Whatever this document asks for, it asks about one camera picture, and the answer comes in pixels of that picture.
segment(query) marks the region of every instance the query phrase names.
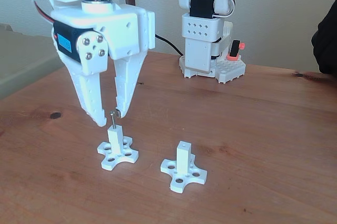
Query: wooden table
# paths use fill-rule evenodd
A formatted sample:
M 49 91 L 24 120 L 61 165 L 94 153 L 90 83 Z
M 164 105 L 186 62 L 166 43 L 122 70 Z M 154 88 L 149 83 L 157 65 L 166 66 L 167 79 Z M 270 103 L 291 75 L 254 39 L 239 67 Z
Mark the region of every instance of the wooden table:
M 337 85 L 293 73 L 248 65 L 223 85 L 150 53 L 118 121 L 140 157 L 113 171 L 96 152 L 107 127 L 80 108 L 66 68 L 48 75 L 0 101 L 0 223 L 337 223 Z M 183 194 L 160 172 L 180 140 L 208 171 Z

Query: white bracket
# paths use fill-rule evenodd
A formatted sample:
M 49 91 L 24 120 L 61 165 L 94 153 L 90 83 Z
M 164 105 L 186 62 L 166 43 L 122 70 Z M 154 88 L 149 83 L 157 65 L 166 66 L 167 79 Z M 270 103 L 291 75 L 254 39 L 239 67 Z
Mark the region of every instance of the white bracket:
M 204 185 L 207 178 L 207 171 L 199 169 L 194 164 L 195 155 L 191 154 L 191 144 L 180 141 L 177 147 L 177 160 L 164 159 L 160 165 L 160 171 L 172 177 L 170 189 L 182 193 L 189 183 Z
M 107 130 L 109 142 L 102 142 L 97 152 L 105 155 L 101 165 L 105 170 L 112 170 L 120 162 L 135 163 L 138 159 L 138 151 L 131 149 L 132 138 L 123 136 L 122 126 L 116 125 L 116 128 L 111 126 Z

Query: white wall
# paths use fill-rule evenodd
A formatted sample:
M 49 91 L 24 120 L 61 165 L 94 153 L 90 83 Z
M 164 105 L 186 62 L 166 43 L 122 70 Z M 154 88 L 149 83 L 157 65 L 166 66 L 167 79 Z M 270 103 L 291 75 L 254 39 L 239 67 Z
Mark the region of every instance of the white wall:
M 234 39 L 246 42 L 242 52 L 249 64 L 318 70 L 310 39 L 334 0 L 236 0 L 228 18 L 234 24 Z M 181 15 L 177 0 L 136 0 L 156 13 L 156 32 L 184 50 Z M 156 41 L 156 51 L 175 51 Z
M 43 11 L 51 10 L 47 0 L 37 0 Z M 10 24 L 13 31 L 27 35 L 51 35 L 51 25 L 44 21 L 30 0 L 0 0 L 0 23 Z

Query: metal pin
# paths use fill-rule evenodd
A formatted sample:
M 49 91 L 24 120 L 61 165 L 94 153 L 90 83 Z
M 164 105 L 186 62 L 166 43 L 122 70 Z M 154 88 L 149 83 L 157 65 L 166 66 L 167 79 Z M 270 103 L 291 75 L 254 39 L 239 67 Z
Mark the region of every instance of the metal pin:
M 116 129 L 116 123 L 115 123 L 116 112 L 115 111 L 110 111 L 110 115 L 111 115 L 111 120 L 112 120 L 112 128 Z
M 82 40 L 82 43 L 83 43 L 84 45 L 89 45 L 89 44 L 90 44 L 89 38 L 84 38 L 84 39 Z
M 100 51 L 98 52 L 100 57 L 103 57 L 105 55 L 105 50 L 100 49 Z
M 87 54 L 85 54 L 85 58 L 87 60 L 90 60 L 93 57 L 93 54 L 91 54 L 90 52 L 88 52 Z
M 101 35 L 97 36 L 97 42 L 99 43 L 103 42 L 103 36 Z

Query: white 3d-printed part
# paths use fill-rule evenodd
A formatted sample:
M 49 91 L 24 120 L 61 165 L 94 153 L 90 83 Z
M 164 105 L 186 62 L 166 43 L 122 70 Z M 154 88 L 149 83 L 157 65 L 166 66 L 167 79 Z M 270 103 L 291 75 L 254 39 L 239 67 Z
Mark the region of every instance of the white 3d-printed part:
M 235 78 L 239 78 L 244 75 L 246 70 L 246 64 L 240 59 L 237 61 L 229 61 L 222 57 L 211 61 L 210 73 L 200 73 L 194 70 L 190 70 L 185 66 L 185 56 L 181 56 L 179 59 L 179 65 L 184 77 L 191 78 L 192 76 L 204 76 L 210 78 L 216 78 L 219 83 L 226 83 L 232 81 Z
M 82 108 L 100 127 L 106 124 L 106 118 L 102 109 L 99 73 L 107 70 L 108 54 L 115 63 L 116 109 L 123 118 L 130 106 L 147 51 L 155 46 L 154 12 L 130 5 L 107 5 L 111 7 L 106 8 L 106 13 L 91 13 L 95 10 L 95 4 L 91 4 L 85 9 L 79 6 L 63 7 L 53 10 L 51 14 L 54 19 L 71 27 L 94 30 L 86 32 L 91 36 L 81 36 L 76 44 L 81 63 L 58 50 L 54 30 L 52 37 L 60 59 L 71 74 Z M 103 37 L 103 42 L 92 42 L 96 41 L 97 35 Z M 82 38 L 90 38 L 90 45 L 84 45 Z M 102 57 L 98 55 L 100 49 L 105 51 Z M 92 53 L 92 58 L 86 58 L 87 52 Z
M 184 14 L 182 16 L 182 36 L 185 37 L 186 67 L 208 73 L 210 71 L 212 46 L 214 46 L 214 41 L 223 36 L 223 33 L 223 18 L 206 19 L 192 17 L 189 13 Z
M 97 152 L 105 155 L 101 165 L 105 170 L 112 170 L 120 162 L 135 163 L 138 159 L 138 151 L 131 149 L 132 138 L 123 136 L 122 126 L 111 126 L 108 130 L 109 142 L 102 142 Z
M 160 171 L 172 177 L 170 189 L 182 193 L 189 183 L 204 185 L 207 178 L 207 171 L 199 169 L 194 164 L 195 155 L 191 154 L 191 144 L 180 141 L 177 147 L 177 160 L 164 159 L 160 165 Z

